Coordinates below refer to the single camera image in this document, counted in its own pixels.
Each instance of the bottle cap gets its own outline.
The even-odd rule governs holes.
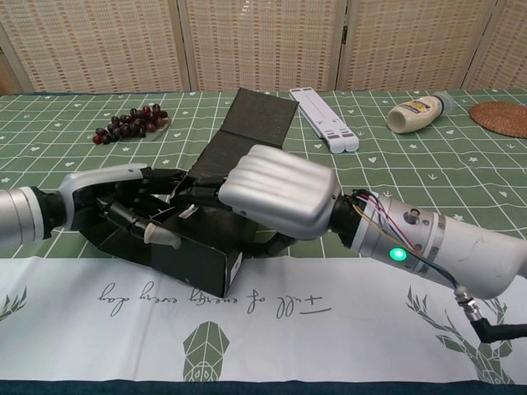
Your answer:
[[[431,94],[441,101],[443,110],[441,115],[448,115],[455,107],[455,100],[446,91],[438,91]]]

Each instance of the round rattan coaster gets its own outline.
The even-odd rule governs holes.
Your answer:
[[[511,137],[527,138],[527,107],[493,101],[480,103],[469,111],[470,118],[484,128]]]

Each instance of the wire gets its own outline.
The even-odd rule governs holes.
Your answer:
[[[405,249],[408,251],[408,253],[410,255],[412,255],[413,257],[415,257],[416,259],[418,259],[419,261],[423,262],[425,265],[427,265],[428,267],[431,267],[432,269],[434,269],[436,272],[438,272],[439,274],[441,274],[444,278],[446,278],[446,280],[448,280],[452,286],[454,288],[456,288],[459,283],[455,280],[454,276],[452,276],[452,274],[450,274],[450,272],[448,272],[446,269],[444,269],[443,267],[441,266],[438,266],[436,265],[435,263],[429,261],[428,259],[426,259],[425,257],[423,257],[422,255],[420,255],[417,251],[415,251],[415,249],[413,248],[405,248],[405,246],[403,245],[403,243],[401,243],[400,241],[398,241],[396,238],[392,237],[391,235],[389,235],[388,233],[385,232],[384,229],[382,229],[379,225],[377,225],[374,221],[372,221],[370,218],[368,218],[366,216],[366,214],[364,213],[363,210],[361,210],[356,204],[352,204],[352,207],[353,207],[353,210],[355,210],[355,212],[362,218],[364,219],[366,222],[368,222],[369,225],[372,225],[380,234],[382,234],[384,237],[386,237],[388,240],[390,240],[392,243],[395,243],[396,245],[398,245],[399,247]]]
[[[379,223],[381,225],[382,224],[382,220],[381,220],[381,217],[380,217],[380,214],[382,213],[384,216],[385,216],[385,220],[386,220],[386,223],[387,225],[390,227],[390,229],[394,232],[394,234],[402,241],[404,242],[405,244],[408,245],[409,248],[411,249],[415,249],[412,245],[412,243],[410,242],[410,240],[408,240],[408,237],[404,234],[404,232],[401,230],[401,228],[399,228],[399,226],[395,223],[395,221],[388,215],[388,213],[386,212],[384,206],[382,206],[382,203],[380,204],[379,206],[379,203],[375,202],[373,199],[370,199],[370,197],[368,196],[367,199],[363,198],[363,197],[360,197],[360,196],[357,196],[357,198],[363,202],[365,202],[366,204],[368,202],[373,202],[373,204],[375,204],[375,209],[377,210],[377,214],[378,214],[378,217],[379,217]]]

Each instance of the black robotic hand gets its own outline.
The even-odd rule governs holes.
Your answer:
[[[53,228],[84,230],[110,221],[145,243],[177,248],[180,237],[151,217],[170,208],[153,194],[169,194],[182,170],[153,170],[144,164],[117,165],[68,174],[53,193],[36,187],[0,191],[0,248],[51,237]]]

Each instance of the robotic arm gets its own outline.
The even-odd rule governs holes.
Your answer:
[[[326,231],[363,257],[455,290],[482,342],[527,336],[527,325],[492,326],[473,295],[501,294],[527,278],[527,241],[466,224],[366,190],[342,195],[329,168],[268,146],[254,146],[219,188],[220,202],[294,239]]]
[[[169,194],[170,204],[154,193]],[[180,246],[149,213],[172,207],[232,210],[277,233],[249,244],[252,256],[273,256],[297,239],[328,231],[346,248],[450,286],[482,342],[527,336],[527,325],[492,326],[473,295],[501,294],[518,274],[527,278],[527,241],[455,221],[364,189],[342,194],[336,173],[269,146],[253,146],[225,178],[189,179],[182,170],[120,165],[69,174],[55,193],[0,191],[0,248],[110,221],[144,243]]]

